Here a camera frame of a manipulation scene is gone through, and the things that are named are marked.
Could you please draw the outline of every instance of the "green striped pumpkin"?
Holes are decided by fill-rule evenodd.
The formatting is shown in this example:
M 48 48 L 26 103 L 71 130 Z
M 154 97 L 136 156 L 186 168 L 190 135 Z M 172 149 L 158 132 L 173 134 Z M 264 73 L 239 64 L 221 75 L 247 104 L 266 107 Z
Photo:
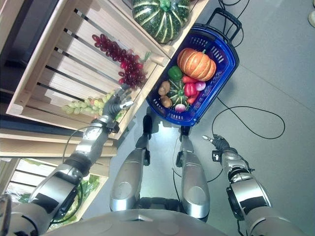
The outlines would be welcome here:
M 167 96 L 172 100 L 173 107 L 175 107 L 177 104 L 184 104 L 187 107 L 187 97 L 184 93 L 185 84 L 182 82 L 182 80 L 168 81 L 171 85 L 171 88 L 170 91 L 167 93 Z
M 167 43 L 187 22 L 189 0 L 133 0 L 132 15 L 157 42 Z

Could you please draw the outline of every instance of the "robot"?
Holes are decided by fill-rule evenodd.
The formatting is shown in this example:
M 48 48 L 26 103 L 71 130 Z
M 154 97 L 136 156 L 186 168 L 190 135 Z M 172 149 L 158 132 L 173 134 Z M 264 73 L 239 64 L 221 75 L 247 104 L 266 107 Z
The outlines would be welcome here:
M 62 219 L 69 210 L 80 181 L 100 157 L 108 135 L 119 131 L 118 123 L 114 121 L 116 114 L 133 104 L 132 101 L 123 102 L 125 94 L 125 88 L 115 92 L 103 109 L 104 115 L 92 121 L 75 152 L 43 180 L 28 203 L 11 209 L 10 197 L 6 194 L 1 196 L 1 236 L 225 235 L 205 223 L 210 211 L 210 194 L 187 127 L 181 127 L 181 147 L 176 160 L 176 165 L 182 168 L 180 201 L 140 198 L 143 166 L 150 164 L 148 143 L 152 120 L 149 115 L 143 119 L 143 135 L 114 181 L 110 193 L 112 212 L 47 233 L 51 222 Z M 229 183 L 226 192 L 232 212 L 238 220 L 245 220 L 248 235 L 305 236 L 272 208 L 266 190 L 236 149 L 219 135 L 214 135 L 213 139 L 202 138 L 216 147 L 212 159 L 222 165 Z

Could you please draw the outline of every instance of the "red pepper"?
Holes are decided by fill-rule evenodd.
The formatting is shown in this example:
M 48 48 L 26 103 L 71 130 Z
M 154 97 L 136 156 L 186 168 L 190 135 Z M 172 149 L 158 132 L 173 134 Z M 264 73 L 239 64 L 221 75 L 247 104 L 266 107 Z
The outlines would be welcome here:
M 189 99 L 187 99 L 187 102 L 189 103 L 189 104 L 192 104 L 192 103 L 194 103 L 195 102 L 195 100 L 196 100 L 196 98 L 197 98 L 197 96 L 199 95 L 199 91 L 197 91 L 197 94 L 196 95 L 194 95 L 194 96 L 191 96 Z
M 196 83 L 196 82 L 198 82 L 198 80 L 195 80 L 195 79 L 193 79 L 193 78 L 191 78 L 191 77 L 189 77 L 189 76 L 187 76 L 187 75 L 185 75 L 185 76 L 182 77 L 182 81 L 183 81 L 184 84 L 186 84 L 186 83 Z
M 187 83 L 184 86 L 184 94 L 187 97 L 191 97 L 197 94 L 196 85 L 194 83 Z

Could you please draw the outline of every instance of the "radish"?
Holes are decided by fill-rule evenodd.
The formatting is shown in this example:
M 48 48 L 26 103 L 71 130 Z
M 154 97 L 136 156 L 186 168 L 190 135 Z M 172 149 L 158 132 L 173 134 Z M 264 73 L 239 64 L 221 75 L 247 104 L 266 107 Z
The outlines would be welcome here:
M 206 87 L 206 83 L 203 81 L 199 81 L 195 83 L 195 86 L 196 86 L 197 91 L 203 91 Z
M 181 113 L 181 112 L 184 112 L 185 110 L 186 110 L 186 106 L 184 104 L 177 104 L 175 106 L 175 111 L 176 112 Z

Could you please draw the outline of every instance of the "red grape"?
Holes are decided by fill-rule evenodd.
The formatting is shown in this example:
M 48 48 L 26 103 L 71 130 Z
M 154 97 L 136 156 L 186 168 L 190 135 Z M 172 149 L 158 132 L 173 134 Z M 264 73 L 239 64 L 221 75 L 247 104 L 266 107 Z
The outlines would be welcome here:
M 101 34 L 100 34 L 100 40 L 101 40 L 102 42 L 104 42 L 106 39 L 107 39 L 107 37 L 105 36 L 105 34 L 101 33 Z
M 100 41 L 100 38 L 95 34 L 92 35 L 92 39 L 97 43 Z
M 121 79 L 118 80 L 118 83 L 123 84 L 126 82 L 126 78 L 122 77 Z
M 139 55 L 135 55 L 133 59 L 134 59 L 134 61 L 138 61 L 140 59 L 140 56 Z
M 137 63 L 136 66 L 137 66 L 138 69 L 142 69 L 143 68 L 143 64 L 142 63 Z
M 127 62 L 126 62 L 126 61 L 123 61 L 123 62 L 120 64 L 120 68 L 125 69 L 126 67 L 127 67 Z
M 132 49 L 122 49 L 117 42 L 111 41 L 105 34 L 100 34 L 100 36 L 93 34 L 92 39 L 95 41 L 95 47 L 100 48 L 113 61 L 118 60 L 120 62 L 120 67 L 124 69 L 124 72 L 118 72 L 121 76 L 118 81 L 119 84 L 126 83 L 131 88 L 136 89 L 145 82 L 143 64 L 138 62 L 140 56 L 135 55 Z

